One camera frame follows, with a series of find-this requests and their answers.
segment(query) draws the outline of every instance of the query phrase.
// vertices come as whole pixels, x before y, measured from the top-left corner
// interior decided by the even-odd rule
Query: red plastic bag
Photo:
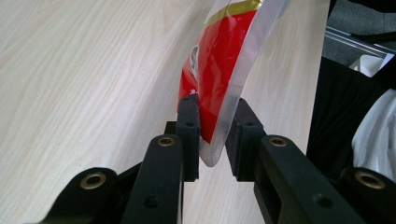
[[[248,72],[285,5],[285,0],[216,1],[184,63],[179,98],[199,96],[200,157],[207,166],[219,160]]]

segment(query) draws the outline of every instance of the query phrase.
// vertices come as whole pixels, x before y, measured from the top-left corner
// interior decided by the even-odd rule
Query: plastic package
[[[184,63],[179,98],[199,96],[200,157],[219,160],[238,101],[262,44],[288,0],[218,0]]]

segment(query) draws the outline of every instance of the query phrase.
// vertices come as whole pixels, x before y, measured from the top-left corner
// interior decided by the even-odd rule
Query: wooden table
[[[34,223],[79,172],[120,173],[175,120],[181,66],[213,0],[0,1],[0,223]],[[243,97],[306,149],[329,1],[291,1]],[[185,223],[263,223],[223,153],[185,185]]]

